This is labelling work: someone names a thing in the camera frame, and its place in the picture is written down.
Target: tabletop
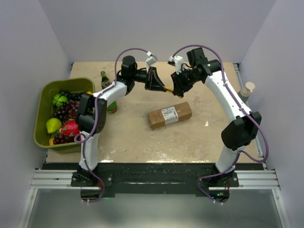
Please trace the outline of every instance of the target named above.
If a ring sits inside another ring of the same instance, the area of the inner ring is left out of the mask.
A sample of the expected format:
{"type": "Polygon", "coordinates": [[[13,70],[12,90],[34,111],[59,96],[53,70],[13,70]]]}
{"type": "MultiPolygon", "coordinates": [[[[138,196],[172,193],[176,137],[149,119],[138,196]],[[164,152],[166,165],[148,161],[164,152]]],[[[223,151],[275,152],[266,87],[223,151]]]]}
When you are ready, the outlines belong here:
{"type": "MultiPolygon", "coordinates": [[[[173,87],[170,74],[174,67],[166,62],[153,66],[163,83],[173,87]]],[[[144,62],[139,62],[138,67],[145,67],[144,62]]],[[[239,91],[233,64],[225,62],[224,69],[234,89],[239,91]]],[[[113,80],[114,62],[74,62],[70,78],[88,77],[94,82],[95,91],[99,91],[101,71],[113,80]]],[[[182,99],[170,93],[146,91],[144,84],[135,83],[131,93],[117,101],[117,106],[116,113],[107,114],[99,136],[99,162],[216,162],[220,156],[223,147],[220,134],[228,119],[215,96],[200,82],[182,99]],[[188,102],[192,109],[190,119],[151,129],[148,112],[182,102],[188,102]]],[[[246,151],[257,158],[254,142],[246,151]]],[[[49,150],[46,162],[79,162],[79,159],[80,152],[61,154],[49,150]]],[[[239,162],[252,161],[241,155],[239,162]]]]}

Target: green plastic bin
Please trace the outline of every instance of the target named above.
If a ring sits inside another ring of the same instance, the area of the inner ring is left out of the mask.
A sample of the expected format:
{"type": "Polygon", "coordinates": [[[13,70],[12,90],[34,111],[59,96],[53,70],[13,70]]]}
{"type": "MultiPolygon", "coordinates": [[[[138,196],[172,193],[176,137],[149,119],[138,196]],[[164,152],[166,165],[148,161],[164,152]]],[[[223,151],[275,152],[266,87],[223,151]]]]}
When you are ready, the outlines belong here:
{"type": "Polygon", "coordinates": [[[46,123],[55,112],[56,108],[52,105],[52,99],[56,94],[59,94],[59,90],[68,90],[71,93],[95,91],[95,86],[92,80],[80,77],[71,78],[67,80],[54,81],[47,84],[41,92],[39,106],[37,110],[34,141],[35,143],[45,149],[52,149],[59,153],[72,153],[80,151],[80,144],[75,142],[49,145],[48,141],[50,135],[47,132],[46,123]]]}

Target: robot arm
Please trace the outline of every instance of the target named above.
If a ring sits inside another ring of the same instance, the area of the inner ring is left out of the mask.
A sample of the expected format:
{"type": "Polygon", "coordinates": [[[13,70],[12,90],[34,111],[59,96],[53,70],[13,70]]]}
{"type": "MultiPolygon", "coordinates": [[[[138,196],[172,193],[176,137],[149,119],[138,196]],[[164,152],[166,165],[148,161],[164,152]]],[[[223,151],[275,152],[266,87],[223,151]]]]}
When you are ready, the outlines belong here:
{"type": "MultiPolygon", "coordinates": [[[[156,60],[156,57],[150,55],[145,61],[147,68],[137,69],[135,58],[132,56],[126,56],[123,58],[122,68],[121,71],[118,72],[116,82],[113,82],[111,85],[109,85],[106,90],[99,91],[92,95],[84,94],[82,96],[76,116],[76,122],[78,124],[80,132],[85,137],[90,136],[90,132],[92,131],[95,124],[95,115],[90,111],[94,107],[95,99],[97,99],[98,107],[98,121],[96,124],[95,132],[93,132],[93,135],[89,137],[86,143],[81,144],[82,152],[79,166],[83,171],[88,170],[87,166],[90,170],[94,170],[98,165],[98,138],[105,125],[107,106],[131,92],[135,81],[144,83],[146,90],[161,92],[167,91],[165,85],[157,75],[156,68],[151,66],[156,62],[156,60]]],[[[86,177],[88,173],[83,171],[80,171],[80,174],[85,173],[83,176],[86,177]]]]}
{"type": "Polygon", "coordinates": [[[219,62],[217,60],[208,61],[202,48],[187,52],[187,57],[191,69],[181,67],[183,66],[183,59],[179,56],[170,57],[169,59],[168,64],[176,68],[176,72],[171,75],[174,84],[173,94],[183,96],[185,92],[192,88],[194,83],[202,81],[215,95],[230,123],[221,133],[224,147],[215,166],[218,172],[224,172],[231,167],[228,171],[230,172],[234,169],[233,164],[238,157],[239,151],[244,150],[245,146],[255,139],[258,128],[241,111],[226,87],[230,89],[244,111],[249,113],[258,124],[261,122],[261,115],[259,112],[253,113],[242,102],[226,74],[225,82],[223,82],[219,62]]]}

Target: brown box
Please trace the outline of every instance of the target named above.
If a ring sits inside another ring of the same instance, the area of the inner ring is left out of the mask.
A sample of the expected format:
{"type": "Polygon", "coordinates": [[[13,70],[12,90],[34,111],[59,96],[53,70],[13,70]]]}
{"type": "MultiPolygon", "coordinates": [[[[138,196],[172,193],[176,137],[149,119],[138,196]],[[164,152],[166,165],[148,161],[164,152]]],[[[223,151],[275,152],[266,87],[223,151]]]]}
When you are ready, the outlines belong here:
{"type": "Polygon", "coordinates": [[[148,119],[153,130],[168,124],[190,119],[191,116],[192,111],[188,102],[148,113],[148,119]]]}

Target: green glass bottle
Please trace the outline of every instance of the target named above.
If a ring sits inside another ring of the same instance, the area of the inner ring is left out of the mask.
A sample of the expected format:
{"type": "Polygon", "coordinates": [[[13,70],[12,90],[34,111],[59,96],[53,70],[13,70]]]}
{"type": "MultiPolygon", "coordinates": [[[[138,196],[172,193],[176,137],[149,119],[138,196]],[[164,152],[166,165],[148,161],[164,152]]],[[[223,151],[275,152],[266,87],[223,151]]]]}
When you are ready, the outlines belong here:
{"type": "MultiPolygon", "coordinates": [[[[105,71],[100,72],[100,75],[101,75],[101,87],[102,87],[102,89],[107,88],[111,84],[110,79],[106,76],[105,71]]],[[[112,104],[110,104],[107,107],[107,110],[108,110],[109,113],[116,113],[116,111],[117,111],[116,101],[114,101],[112,104]]]]}

